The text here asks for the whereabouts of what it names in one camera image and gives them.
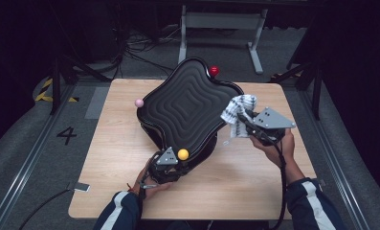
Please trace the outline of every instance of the hand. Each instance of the hand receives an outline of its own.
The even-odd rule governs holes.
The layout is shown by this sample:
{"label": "hand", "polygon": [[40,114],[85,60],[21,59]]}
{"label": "hand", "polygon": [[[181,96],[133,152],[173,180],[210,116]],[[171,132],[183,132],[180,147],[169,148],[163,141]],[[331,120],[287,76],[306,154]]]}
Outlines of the hand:
{"label": "hand", "polygon": [[[258,138],[252,135],[250,136],[250,140],[252,140],[254,147],[264,151],[270,161],[278,167],[281,166],[281,162],[279,161],[279,153],[274,146],[263,146],[261,142],[259,142]],[[297,165],[297,162],[294,160],[295,141],[294,134],[292,134],[290,128],[285,130],[285,135],[282,137],[281,141],[277,143],[277,146],[280,150],[282,150],[282,155],[285,159],[285,176],[287,179],[287,184],[305,178],[300,167]]]}
{"label": "hand", "polygon": [[[143,175],[145,174],[145,168],[147,166],[147,164],[150,162],[150,159],[147,161],[147,163],[145,164],[145,167],[140,171],[139,175],[137,176],[136,178],[136,181],[135,181],[135,185],[132,187],[133,191],[138,194],[139,191],[140,191],[140,184],[139,182],[142,180],[143,178]],[[172,185],[172,182],[169,182],[169,183],[165,183],[165,184],[157,184],[154,180],[151,179],[150,176],[148,176],[146,179],[145,179],[145,184],[146,185],[157,185],[156,187],[154,188],[148,188],[148,189],[145,189],[145,198],[151,198],[153,197],[155,194],[157,194],[157,192],[159,191],[163,191],[163,190],[166,190],[168,189],[169,187],[171,187]]]}

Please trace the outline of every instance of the white stripe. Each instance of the white stripe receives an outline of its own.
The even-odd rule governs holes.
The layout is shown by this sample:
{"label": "white stripe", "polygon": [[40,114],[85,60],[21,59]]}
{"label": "white stripe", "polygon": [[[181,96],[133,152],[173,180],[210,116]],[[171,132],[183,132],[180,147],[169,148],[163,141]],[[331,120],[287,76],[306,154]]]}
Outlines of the white stripe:
{"label": "white stripe", "polygon": [[306,189],[306,198],[314,211],[315,220],[318,223],[319,229],[336,229],[327,214],[324,212],[321,202],[316,197],[316,187],[309,181],[303,182],[302,185]]}
{"label": "white stripe", "polygon": [[106,222],[103,224],[101,230],[110,230],[112,229],[113,225],[116,222],[116,219],[118,218],[119,214],[121,213],[123,207],[121,205],[121,201],[126,196],[128,192],[120,192],[118,195],[115,196],[114,202],[115,202],[115,210],[112,212],[111,215],[109,215]]}

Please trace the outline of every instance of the navy blue sleeve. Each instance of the navy blue sleeve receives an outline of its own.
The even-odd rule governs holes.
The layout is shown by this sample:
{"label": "navy blue sleeve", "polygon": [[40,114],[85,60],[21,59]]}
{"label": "navy blue sleeve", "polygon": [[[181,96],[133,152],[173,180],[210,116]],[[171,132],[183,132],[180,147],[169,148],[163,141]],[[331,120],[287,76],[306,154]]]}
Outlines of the navy blue sleeve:
{"label": "navy blue sleeve", "polygon": [[332,202],[317,181],[304,178],[287,187],[285,199],[294,229],[346,229]]}
{"label": "navy blue sleeve", "polygon": [[139,198],[129,192],[118,192],[103,209],[94,230],[134,230],[141,217]]}

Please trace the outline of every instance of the checkered cloth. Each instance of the checkered cloth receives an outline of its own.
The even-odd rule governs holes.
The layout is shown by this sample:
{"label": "checkered cloth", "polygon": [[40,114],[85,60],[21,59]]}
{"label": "checkered cloth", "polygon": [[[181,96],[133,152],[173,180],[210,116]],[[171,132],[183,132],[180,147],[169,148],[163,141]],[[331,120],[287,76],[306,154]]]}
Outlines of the checkered cloth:
{"label": "checkered cloth", "polygon": [[257,97],[254,95],[240,95],[231,99],[226,109],[220,115],[220,118],[231,127],[231,138],[249,137],[246,126],[238,120],[237,113],[243,114],[252,123],[253,120],[247,115],[245,109],[254,111],[256,104]]}

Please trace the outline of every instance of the black number on floor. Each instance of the black number on floor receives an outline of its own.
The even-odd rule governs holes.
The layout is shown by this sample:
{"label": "black number on floor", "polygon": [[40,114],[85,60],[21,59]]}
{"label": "black number on floor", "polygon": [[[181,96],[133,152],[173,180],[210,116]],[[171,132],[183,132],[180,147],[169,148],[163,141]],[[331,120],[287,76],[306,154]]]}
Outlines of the black number on floor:
{"label": "black number on floor", "polygon": [[64,131],[60,132],[57,137],[67,137],[67,140],[65,141],[65,145],[67,146],[70,142],[70,138],[76,137],[76,134],[73,134],[74,128],[69,126]]}

